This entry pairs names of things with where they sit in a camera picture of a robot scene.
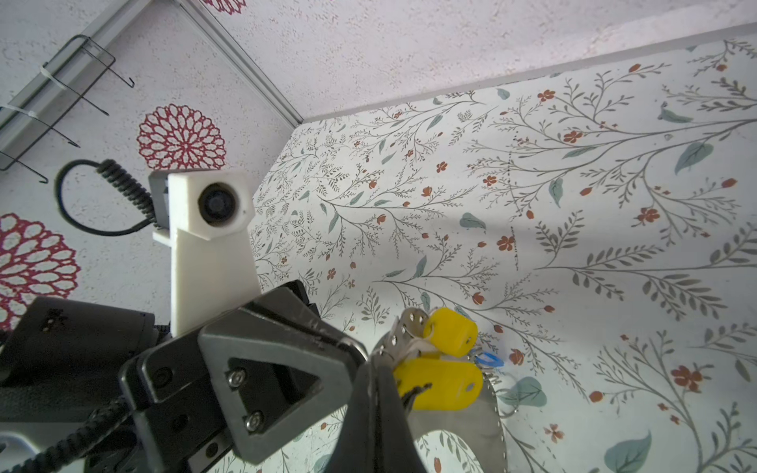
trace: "orange flower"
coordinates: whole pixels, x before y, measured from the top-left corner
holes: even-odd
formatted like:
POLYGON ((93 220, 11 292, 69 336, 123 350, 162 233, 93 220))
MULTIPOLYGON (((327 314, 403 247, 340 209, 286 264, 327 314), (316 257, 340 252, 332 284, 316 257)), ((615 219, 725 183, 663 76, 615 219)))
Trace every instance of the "orange flower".
POLYGON ((520 350, 511 350, 512 353, 510 354, 509 358, 510 361, 512 361, 513 365, 522 365, 523 364, 523 352, 520 350))
POLYGON ((572 131, 572 132, 568 133, 567 135, 563 136, 562 140, 564 142, 566 142, 566 143, 575 143, 575 140, 579 139, 583 135, 584 134, 581 133, 581 132, 572 131))
POLYGON ((646 223, 644 223, 645 220, 649 223, 652 223, 660 218, 660 214, 659 212, 657 212, 657 209, 647 209, 646 207, 641 207, 641 213, 636 218, 639 220, 639 222, 642 222, 644 225, 646 225, 646 223))
POLYGON ((686 366, 678 366, 678 369, 674 369, 670 372, 675 377, 673 381, 675 384, 683 387, 688 387, 690 391, 694 393, 699 392, 699 385, 697 383, 702 382, 702 373, 695 371, 691 372, 686 366))
POLYGON ((516 238, 514 236, 509 238, 503 236, 502 239, 497 242, 497 245, 500 247, 500 251, 511 251, 515 242, 516 238))
POLYGON ((550 424, 550 428, 545 428, 544 432, 547 435, 552 436, 552 442, 557 443, 558 440, 562 440, 565 436, 561 431, 557 430, 557 424, 550 424))
POLYGON ((552 98, 555 98, 555 91, 547 89, 544 92, 538 94, 537 97, 539 97, 542 102, 546 102, 552 98))

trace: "floral wallpaper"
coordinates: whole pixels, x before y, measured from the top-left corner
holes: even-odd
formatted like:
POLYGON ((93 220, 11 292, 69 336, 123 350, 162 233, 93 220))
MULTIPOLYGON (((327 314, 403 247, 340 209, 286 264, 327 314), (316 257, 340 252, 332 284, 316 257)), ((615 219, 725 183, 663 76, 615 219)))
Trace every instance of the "floral wallpaper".
MULTIPOLYGON (((754 471, 755 45, 300 126, 255 197, 261 283, 369 347, 404 307, 474 320, 510 471, 754 471)), ((216 470, 322 471, 343 418, 216 470)), ((417 447, 480 471, 447 432, 417 447)))

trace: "red flower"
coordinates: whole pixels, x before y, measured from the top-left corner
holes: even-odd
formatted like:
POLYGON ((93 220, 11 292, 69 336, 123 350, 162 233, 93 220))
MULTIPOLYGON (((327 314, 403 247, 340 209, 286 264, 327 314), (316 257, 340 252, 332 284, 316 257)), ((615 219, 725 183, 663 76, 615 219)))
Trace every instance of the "red flower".
POLYGON ((520 350, 511 350, 512 353, 510 354, 509 358, 513 365, 522 365, 523 364, 523 352, 520 350))
POLYGON ((691 372, 686 366, 678 366, 678 369, 674 369, 670 372, 675 377, 673 380, 675 384, 683 387, 688 387, 690 391, 694 393, 699 392, 699 385, 697 383, 702 382, 702 373, 695 371, 691 372))
POLYGON ((509 238, 503 236, 502 239, 497 242, 497 245, 500 247, 500 251, 511 251, 515 242, 516 238, 514 236, 509 238))
POLYGON ((37 295, 67 298, 81 270, 75 256, 41 222, 0 217, 0 330, 16 328, 37 295))
POLYGON ((545 428, 544 432, 547 435, 552 436, 552 442, 557 443, 558 440, 562 440, 565 436, 561 431, 557 430, 557 424, 550 424, 550 428, 545 428))
POLYGON ((660 214, 659 212, 657 212, 657 209, 647 209, 646 207, 641 207, 641 213, 636 218, 639 220, 639 222, 642 223, 644 223, 645 221, 652 223, 660 218, 660 214))
POLYGON ((567 135, 563 136, 562 140, 564 142, 566 142, 566 143, 575 143, 575 140, 579 139, 583 135, 584 134, 581 133, 581 132, 572 131, 572 132, 568 133, 567 135))
POLYGON ((547 89, 544 92, 537 94, 537 97, 539 97, 542 102, 546 102, 552 98, 555 98, 555 91, 547 89))
POLYGON ((247 6, 245 0, 203 0, 203 2, 218 11, 225 11, 230 15, 241 13, 241 8, 247 6))
POLYGON ((154 170, 215 169, 226 142, 213 121, 186 105, 158 107, 139 125, 139 153, 154 170))

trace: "green leaf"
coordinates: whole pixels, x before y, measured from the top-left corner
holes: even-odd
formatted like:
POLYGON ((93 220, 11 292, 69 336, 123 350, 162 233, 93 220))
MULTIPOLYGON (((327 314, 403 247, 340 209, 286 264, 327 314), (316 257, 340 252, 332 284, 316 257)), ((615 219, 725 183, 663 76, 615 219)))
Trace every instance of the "green leaf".
POLYGON ((639 440, 626 440, 605 453, 605 465, 615 473, 635 473, 641 470, 652 446, 652 433, 639 440))
POLYGON ((681 157, 678 158, 678 162, 675 164, 675 173, 678 174, 678 171, 699 163, 701 160, 712 154, 713 148, 714 146, 709 143, 692 143, 691 145, 688 145, 681 157))
POLYGON ((560 207, 560 199, 562 198, 562 177, 559 177, 550 183, 550 195, 555 200, 557 207, 560 207))
POLYGON ((316 464, 313 465, 313 473, 323 473, 324 471, 326 471, 326 466, 329 464, 329 459, 331 459, 331 453, 317 459, 316 464))
POLYGON ((331 223, 329 223, 329 233, 331 233, 331 230, 334 229, 334 225, 336 225, 337 220, 339 220, 339 214, 334 212, 334 218, 332 219, 331 223))
POLYGON ((455 306, 455 312, 459 313, 461 316, 465 317, 468 320, 471 320, 471 316, 468 315, 468 313, 460 306, 455 306))
POLYGON ((541 390, 541 383, 531 376, 521 379, 498 397, 508 406, 544 407, 547 404, 547 395, 541 390))
POLYGON ((584 146, 583 148, 578 148, 575 150, 568 151, 565 153, 565 156, 562 157, 562 159, 565 159, 567 157, 574 157, 574 156, 580 156, 583 153, 586 153, 587 151, 591 151, 593 149, 597 149, 597 146, 584 146))
POLYGON ((682 117, 681 115, 674 114, 665 107, 660 107, 660 115, 657 116, 657 120, 665 120, 666 122, 673 123, 689 123, 693 118, 682 117))
POLYGON ((423 271, 425 271, 425 262, 426 258, 424 256, 416 265, 416 274, 413 276, 413 278, 419 278, 423 275, 423 271))
POLYGON ((429 297, 428 292, 421 293, 421 302, 423 302, 423 310, 428 313, 431 310, 431 297, 429 297))
POLYGON ((358 202, 358 201, 360 200, 360 198, 361 198, 361 197, 363 196, 363 192, 364 192, 364 191, 360 191, 360 193, 359 193, 358 195, 356 195, 355 197, 353 197, 353 198, 352 198, 352 200, 350 201, 350 205, 355 205, 355 204, 357 204, 357 202, 358 202))
POLYGON ((441 122, 441 114, 438 114, 436 117, 434 117, 433 120, 431 120, 431 123, 429 123, 427 130, 430 130, 434 125, 441 122))
POLYGON ((746 382, 752 382, 752 378, 749 376, 749 372, 746 370, 746 366, 744 366, 744 364, 738 358, 736 358, 736 371, 739 372, 741 377, 744 378, 746 382))
POLYGON ((486 224, 470 212, 463 214, 463 217, 460 219, 460 226, 464 229, 486 229, 486 224))

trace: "black lens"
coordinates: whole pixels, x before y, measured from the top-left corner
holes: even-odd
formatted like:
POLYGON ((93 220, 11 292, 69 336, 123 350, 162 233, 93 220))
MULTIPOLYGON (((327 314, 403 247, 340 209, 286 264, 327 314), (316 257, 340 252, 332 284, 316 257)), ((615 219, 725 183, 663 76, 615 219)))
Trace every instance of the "black lens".
POLYGON ((200 215, 211 225, 230 220, 236 211, 236 197, 226 186, 211 184, 200 194, 200 215))

